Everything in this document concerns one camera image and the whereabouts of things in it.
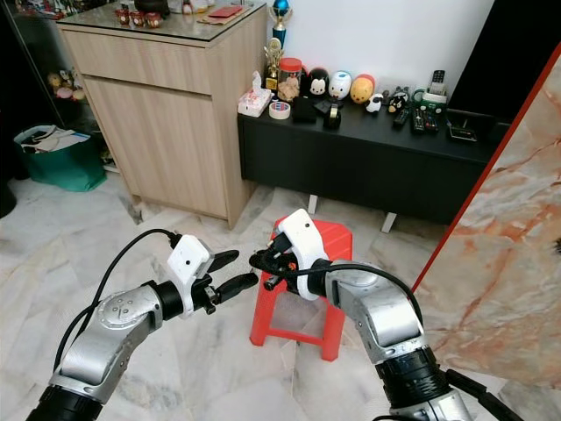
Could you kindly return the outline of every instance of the black cabinet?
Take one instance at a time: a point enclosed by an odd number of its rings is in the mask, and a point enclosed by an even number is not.
[[[292,119],[238,117],[242,176],[271,186],[449,224],[495,146],[416,136],[348,103],[336,131]]]

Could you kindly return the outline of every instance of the cabinet door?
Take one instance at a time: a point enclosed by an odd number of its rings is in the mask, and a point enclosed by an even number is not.
[[[132,193],[226,217],[209,96],[85,77]]]

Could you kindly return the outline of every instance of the red edge trim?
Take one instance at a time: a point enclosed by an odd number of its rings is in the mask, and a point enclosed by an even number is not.
[[[456,228],[456,225],[458,224],[458,221],[464,215],[465,210],[467,209],[467,207],[472,202],[473,198],[475,197],[475,194],[478,192],[479,188],[481,187],[481,184],[483,184],[483,182],[485,181],[485,179],[487,178],[487,176],[491,172],[491,169],[493,168],[495,162],[499,159],[499,156],[501,155],[504,148],[507,146],[508,142],[510,141],[510,138],[512,138],[513,133],[518,128],[518,125],[522,121],[522,118],[526,114],[526,111],[528,111],[528,108],[534,102],[534,98],[536,98],[537,93],[542,88],[543,83],[547,79],[547,76],[550,75],[551,69],[553,68],[553,65],[557,62],[557,59],[558,59],[560,54],[561,54],[561,43],[557,44],[557,47],[555,48],[555,51],[553,52],[550,59],[545,64],[545,67],[543,68],[542,73],[537,78],[536,83],[534,84],[534,87],[529,92],[529,95],[526,98],[526,101],[524,101],[524,104],[522,105],[521,109],[518,111],[518,114],[516,114],[515,121],[513,122],[513,124],[508,129],[507,134],[505,134],[505,137],[502,139],[501,143],[497,147],[497,150],[494,152],[493,157],[487,163],[485,169],[483,170],[483,173],[481,173],[481,176],[479,177],[479,179],[475,183],[475,186],[473,186],[472,191],[470,192],[469,196],[466,198],[466,200],[465,200],[464,204],[462,205],[462,207],[460,208],[458,214],[456,215],[456,217],[454,218],[454,220],[452,221],[452,223],[448,227],[448,230],[446,230],[446,234],[442,237],[442,239],[438,243],[438,246],[435,249],[434,253],[430,256],[429,261],[427,262],[427,264],[423,268],[423,271],[421,272],[421,274],[419,275],[419,277],[415,281],[415,285],[413,285],[413,288],[412,288],[413,291],[415,291],[419,287],[419,285],[421,284],[421,281],[423,280],[424,276],[429,271],[430,266],[432,265],[432,262],[438,256],[438,253],[440,252],[440,250],[442,249],[442,247],[446,243],[446,240],[448,240],[448,238],[450,237],[450,235],[452,234],[452,232]]]

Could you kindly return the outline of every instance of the trophy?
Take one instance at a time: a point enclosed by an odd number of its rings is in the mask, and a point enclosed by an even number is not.
[[[274,21],[273,36],[280,40],[280,45],[284,46],[284,38],[287,34],[285,24],[292,16],[292,8],[288,0],[274,0],[273,6],[269,7],[269,16]]]
[[[265,87],[276,91],[277,78],[279,76],[279,61],[281,61],[282,54],[284,53],[281,41],[278,38],[271,38],[267,46],[263,48],[265,48],[266,56]]]

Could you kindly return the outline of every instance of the teal basket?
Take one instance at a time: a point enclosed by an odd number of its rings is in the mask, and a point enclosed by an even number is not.
[[[21,142],[35,132],[48,131],[50,127],[38,125],[20,133],[14,139],[18,144],[18,154],[34,181],[53,184],[69,191],[90,191],[107,179],[92,138],[53,152],[23,151]]]

